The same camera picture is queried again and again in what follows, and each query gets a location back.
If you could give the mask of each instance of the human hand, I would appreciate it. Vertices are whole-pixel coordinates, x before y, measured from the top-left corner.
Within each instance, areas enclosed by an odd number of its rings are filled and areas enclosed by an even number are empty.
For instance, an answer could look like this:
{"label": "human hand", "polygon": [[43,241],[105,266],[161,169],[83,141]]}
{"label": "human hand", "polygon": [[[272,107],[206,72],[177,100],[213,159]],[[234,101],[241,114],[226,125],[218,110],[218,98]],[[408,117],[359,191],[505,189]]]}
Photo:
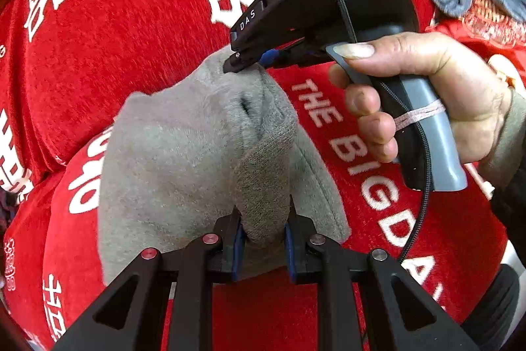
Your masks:
{"label": "human hand", "polygon": [[[335,51],[349,66],[376,77],[397,74],[428,76],[447,108],[462,163],[482,160],[496,146],[511,105],[511,91],[473,51],[439,33],[411,32],[378,40],[347,44]],[[329,69],[329,79],[345,89],[346,106],[358,116],[358,127],[370,154],[389,163],[398,154],[395,121],[379,112],[375,89],[351,84],[339,65]]]}

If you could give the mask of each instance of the beige sleeve cuff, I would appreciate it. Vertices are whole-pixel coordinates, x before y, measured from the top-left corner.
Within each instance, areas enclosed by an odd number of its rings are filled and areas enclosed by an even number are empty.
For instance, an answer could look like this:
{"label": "beige sleeve cuff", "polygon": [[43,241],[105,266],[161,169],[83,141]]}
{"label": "beige sleeve cuff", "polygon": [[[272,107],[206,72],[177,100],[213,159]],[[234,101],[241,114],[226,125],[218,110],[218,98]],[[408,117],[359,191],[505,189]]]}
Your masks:
{"label": "beige sleeve cuff", "polygon": [[511,107],[493,153],[479,165],[479,173],[495,188],[504,189],[513,178],[523,155],[526,100],[512,90]]}

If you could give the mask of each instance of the silver screw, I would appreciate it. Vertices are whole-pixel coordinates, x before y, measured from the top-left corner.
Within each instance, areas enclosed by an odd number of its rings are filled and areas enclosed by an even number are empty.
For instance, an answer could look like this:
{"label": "silver screw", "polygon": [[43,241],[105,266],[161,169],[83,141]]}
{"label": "silver screw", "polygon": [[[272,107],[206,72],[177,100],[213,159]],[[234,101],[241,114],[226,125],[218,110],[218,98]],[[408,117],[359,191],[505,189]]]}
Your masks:
{"label": "silver screw", "polygon": [[309,241],[315,246],[321,246],[325,244],[325,237],[322,234],[313,234],[310,236]]}
{"label": "silver screw", "polygon": [[143,251],[140,252],[140,255],[143,259],[146,259],[148,261],[149,259],[153,259],[155,256],[157,256],[157,249],[153,247],[145,248]]}
{"label": "silver screw", "polygon": [[206,234],[203,235],[203,242],[205,244],[215,244],[219,241],[219,235],[217,234]]}
{"label": "silver screw", "polygon": [[372,258],[376,261],[383,262],[387,259],[387,252],[381,248],[372,251]]}

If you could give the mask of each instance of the black cable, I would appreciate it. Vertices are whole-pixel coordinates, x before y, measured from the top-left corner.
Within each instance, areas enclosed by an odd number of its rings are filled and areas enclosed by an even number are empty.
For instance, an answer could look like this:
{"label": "black cable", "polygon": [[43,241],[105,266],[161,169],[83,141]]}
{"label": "black cable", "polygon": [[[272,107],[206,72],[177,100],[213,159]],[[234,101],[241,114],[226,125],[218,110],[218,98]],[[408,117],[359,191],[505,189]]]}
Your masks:
{"label": "black cable", "polygon": [[[345,24],[345,29],[347,30],[347,34],[349,36],[349,40],[351,43],[356,43],[356,32],[354,31],[354,27],[352,25],[351,17],[349,16],[349,10],[347,9],[347,5],[345,4],[345,0],[336,0],[336,3],[338,4],[338,8],[341,13],[341,17]],[[405,105],[405,103],[400,100],[400,98],[389,88],[389,86],[383,82],[381,79],[375,79],[375,81],[380,85],[380,87],[387,93],[393,100],[400,105],[400,107],[403,109],[404,112],[409,112],[409,108]],[[424,130],[422,128],[422,125],[419,121],[414,123],[414,126],[418,132],[418,136],[420,137],[420,141],[422,143],[423,152],[424,152],[424,189],[422,190],[422,201],[420,202],[420,210],[418,212],[418,216],[415,221],[415,226],[411,229],[411,232],[409,233],[409,237],[405,243],[405,245],[402,248],[402,251],[400,252],[397,261],[399,263],[402,263],[407,255],[409,254],[409,251],[411,250],[412,246],[415,244],[415,241],[417,239],[418,234],[420,233],[420,230],[422,229],[422,224],[425,218],[425,214],[427,213],[427,206],[429,203],[429,196],[431,194],[431,184],[432,184],[432,174],[431,174],[431,151],[429,150],[429,144],[427,141],[427,138],[425,137]]]}

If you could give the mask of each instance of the red blanket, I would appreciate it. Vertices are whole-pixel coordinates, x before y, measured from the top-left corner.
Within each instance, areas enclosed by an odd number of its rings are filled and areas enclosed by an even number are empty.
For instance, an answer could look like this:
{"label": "red blanket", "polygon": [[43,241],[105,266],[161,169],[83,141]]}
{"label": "red blanket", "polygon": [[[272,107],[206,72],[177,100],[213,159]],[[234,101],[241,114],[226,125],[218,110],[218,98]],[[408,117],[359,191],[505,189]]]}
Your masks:
{"label": "red blanket", "polygon": [[[6,298],[46,348],[103,288],[96,248],[103,130],[131,92],[171,86],[225,45],[251,1],[12,0],[0,15],[0,186],[22,189],[25,199],[4,241],[14,269]],[[413,1],[424,29],[433,7]],[[271,73],[340,190],[352,228],[345,245],[396,256],[420,194],[404,187],[396,165],[367,155],[326,72],[320,65]],[[404,266],[462,321],[491,283],[505,244],[470,181],[465,191],[432,196]],[[315,290],[289,285],[283,270],[217,287],[214,296],[216,349],[315,349]]]}

